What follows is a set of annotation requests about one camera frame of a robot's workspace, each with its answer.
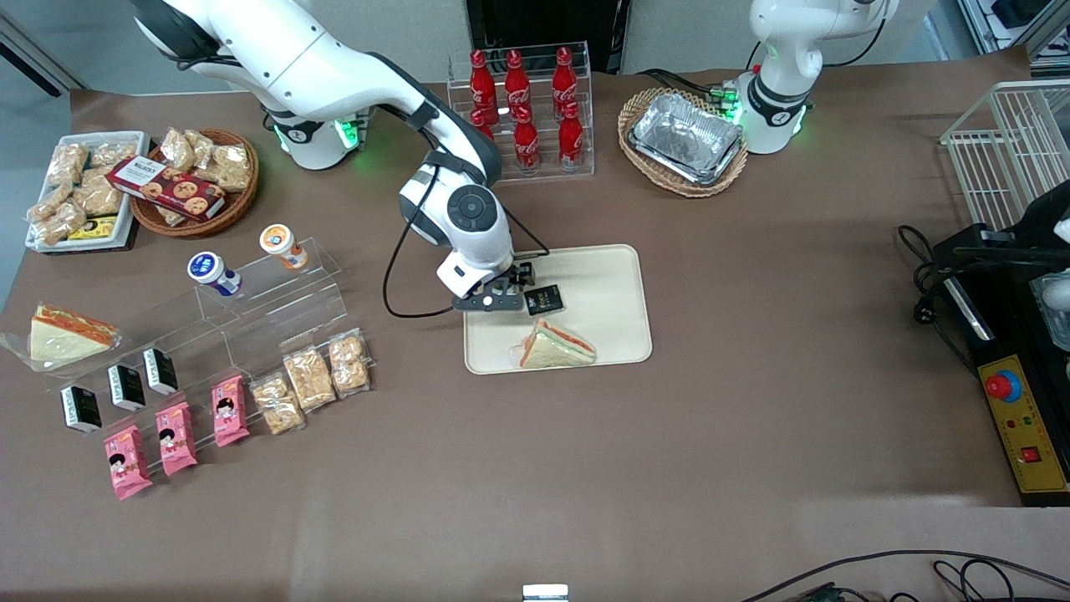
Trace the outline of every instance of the pink snack package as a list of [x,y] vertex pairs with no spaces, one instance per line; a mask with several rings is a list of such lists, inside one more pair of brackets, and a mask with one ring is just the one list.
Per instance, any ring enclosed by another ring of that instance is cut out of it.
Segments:
[[141,456],[141,434],[128,427],[104,441],[104,451],[111,465],[111,488],[116,497],[126,499],[152,485],[149,467]]
[[212,408],[216,446],[229,446],[249,435],[245,426],[245,390],[242,389],[241,376],[228,379],[212,388]]
[[189,420],[189,404],[182,402],[157,412],[156,432],[159,433],[159,459],[168,477],[197,464],[197,442],[192,439],[194,430]]

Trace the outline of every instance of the wicker basket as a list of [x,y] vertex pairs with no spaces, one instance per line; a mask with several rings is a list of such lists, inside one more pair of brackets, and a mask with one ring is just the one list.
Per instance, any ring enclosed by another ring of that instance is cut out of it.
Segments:
[[681,90],[672,90],[670,88],[652,88],[645,92],[640,92],[628,101],[624,108],[621,110],[621,115],[616,118],[616,134],[617,141],[621,143],[621,149],[624,150],[624,154],[628,156],[628,159],[639,168],[652,182],[661,186],[667,190],[672,190],[678,195],[686,196],[688,198],[704,198],[714,196],[715,194],[729,187],[729,184],[733,182],[743,171],[745,165],[747,165],[747,145],[739,150],[735,158],[728,166],[723,173],[721,173],[720,179],[714,183],[713,186],[699,186],[692,182],[687,181],[679,173],[669,169],[664,165],[661,165],[657,160],[638,152],[636,149],[631,148],[628,143],[628,132],[631,129],[632,125],[646,109],[649,108],[651,103],[656,96],[661,94],[677,93],[683,95],[685,98],[694,104],[694,106],[714,112],[715,108],[713,105],[703,101],[699,96],[691,94],[689,92],[683,92]]
[[[257,151],[253,148],[253,144],[250,144],[245,138],[227,129],[201,129],[201,134],[219,145],[243,144],[245,146],[245,152],[249,158],[249,166],[253,168],[253,172],[249,174],[249,187],[239,192],[227,194],[227,203],[223,207],[223,211],[208,221],[200,222],[187,219],[173,228],[167,225],[167,221],[164,220],[164,216],[159,214],[159,211],[156,211],[155,204],[149,202],[148,200],[132,196],[131,209],[134,210],[134,216],[137,217],[137,220],[140,221],[142,226],[156,232],[157,234],[180,237],[197,237],[219,233],[238,222],[242,215],[249,210],[249,205],[253,204],[253,199],[257,195],[257,180],[260,176],[260,161],[257,157]],[[149,153],[149,158],[153,160],[160,160],[162,154],[159,152],[159,146],[156,146],[156,149]]]

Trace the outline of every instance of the white wire rack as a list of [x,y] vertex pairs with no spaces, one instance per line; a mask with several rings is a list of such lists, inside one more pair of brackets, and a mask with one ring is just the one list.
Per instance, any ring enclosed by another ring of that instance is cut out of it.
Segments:
[[992,229],[1015,223],[1037,197],[1070,179],[1070,79],[997,83],[941,137],[969,213]]

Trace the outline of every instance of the acrylic bottle rack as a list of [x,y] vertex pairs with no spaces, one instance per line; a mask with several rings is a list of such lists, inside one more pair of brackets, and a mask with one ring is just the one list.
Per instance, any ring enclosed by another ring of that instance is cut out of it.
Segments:
[[[576,72],[576,102],[580,105],[579,120],[583,125],[583,164],[577,171],[561,168],[557,153],[559,123],[553,118],[553,72],[557,65],[557,48],[567,46],[572,50],[572,71]],[[517,48],[524,58],[523,66],[532,87],[532,123],[538,130],[540,167],[537,173],[524,175],[517,165],[513,133],[516,123],[509,115],[505,93],[505,53],[509,48],[491,48],[487,52],[487,67],[494,77],[498,89],[498,124],[491,125],[494,143],[502,152],[502,177],[499,182],[546,181],[548,179],[591,175],[595,172],[594,101],[591,94],[591,55],[586,42],[546,46],[521,46]],[[472,102],[472,63],[468,56],[449,57],[449,72],[446,93],[449,108],[468,120],[475,104]]]
[[[211,412],[211,389],[215,384],[233,375],[244,376],[247,385],[249,380],[276,371],[285,374],[284,355],[309,345],[322,353],[332,336],[356,326],[335,280],[340,272],[338,264],[315,238],[303,240],[301,245],[309,253],[302,269],[289,269],[277,258],[265,256],[234,269],[242,275],[242,288],[233,296],[197,285],[119,323],[121,345],[60,369],[57,376],[63,380],[62,385],[49,393],[57,405],[59,391],[70,386],[96,395],[104,428],[89,436],[101,436],[103,441],[136,425],[146,441],[142,452],[151,474],[160,472],[158,446],[150,444],[155,442],[155,413],[174,404],[178,396],[184,395],[189,404],[197,449],[215,449]],[[148,388],[141,353],[149,349],[171,357],[179,395],[165,397]],[[129,413],[111,404],[107,370],[116,365],[141,375],[143,410]],[[250,428],[261,421],[259,408],[248,395],[246,416]]]

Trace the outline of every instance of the sandwich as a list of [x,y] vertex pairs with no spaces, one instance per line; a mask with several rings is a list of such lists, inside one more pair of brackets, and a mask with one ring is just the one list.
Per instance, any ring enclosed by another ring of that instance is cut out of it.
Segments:
[[118,337],[109,324],[55,306],[39,306],[30,323],[30,359],[56,368],[106,352]]
[[540,320],[535,323],[535,330],[524,339],[520,368],[578,368],[594,362],[595,349],[590,343]]

